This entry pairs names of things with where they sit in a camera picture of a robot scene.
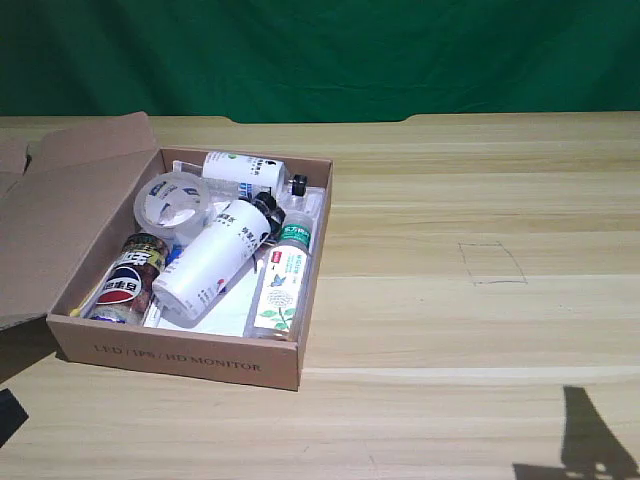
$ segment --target pepsi can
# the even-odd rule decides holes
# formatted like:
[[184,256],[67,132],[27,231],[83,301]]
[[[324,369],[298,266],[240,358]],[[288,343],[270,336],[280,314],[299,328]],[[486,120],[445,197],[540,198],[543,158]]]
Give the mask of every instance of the pepsi can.
[[140,325],[151,301],[151,284],[164,270],[168,255],[167,244],[154,235],[127,238],[89,318]]

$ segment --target wooden table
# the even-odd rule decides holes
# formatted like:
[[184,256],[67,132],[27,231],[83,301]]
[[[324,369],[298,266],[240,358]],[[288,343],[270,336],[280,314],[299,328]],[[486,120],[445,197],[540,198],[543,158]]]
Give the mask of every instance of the wooden table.
[[[2,118],[0,140],[80,120]],[[640,113],[153,123],[165,146],[335,159],[301,390],[64,363],[36,322],[2,343],[30,419],[0,477],[630,478]]]

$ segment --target roll of tape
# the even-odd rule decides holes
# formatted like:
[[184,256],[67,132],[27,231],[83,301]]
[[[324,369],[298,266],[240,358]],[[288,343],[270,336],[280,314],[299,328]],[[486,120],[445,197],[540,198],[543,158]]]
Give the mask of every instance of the roll of tape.
[[138,192],[133,206],[142,229],[171,245],[186,246],[203,230],[210,211],[209,188],[191,173],[159,175]]

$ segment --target white plastic bottle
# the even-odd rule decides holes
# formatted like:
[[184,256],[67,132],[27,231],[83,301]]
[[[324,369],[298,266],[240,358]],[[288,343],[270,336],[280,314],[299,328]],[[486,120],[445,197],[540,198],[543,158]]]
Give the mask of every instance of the white plastic bottle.
[[271,232],[276,207],[268,194],[249,203],[234,200],[153,282],[165,306],[189,320],[208,311],[214,298]]
[[251,199],[260,192],[275,197],[289,180],[288,176],[281,161],[229,152],[209,152],[202,167],[202,178],[213,191],[235,193],[236,190],[236,198]]
[[246,337],[295,340],[306,291],[313,219],[285,217],[278,244],[269,250],[247,318]]

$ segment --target pencil drawn rectangle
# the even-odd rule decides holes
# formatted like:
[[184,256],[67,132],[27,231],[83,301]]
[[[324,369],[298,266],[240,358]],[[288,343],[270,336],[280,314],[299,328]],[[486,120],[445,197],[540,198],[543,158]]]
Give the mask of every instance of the pencil drawn rectangle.
[[516,258],[502,243],[459,243],[458,247],[474,285],[529,283]]

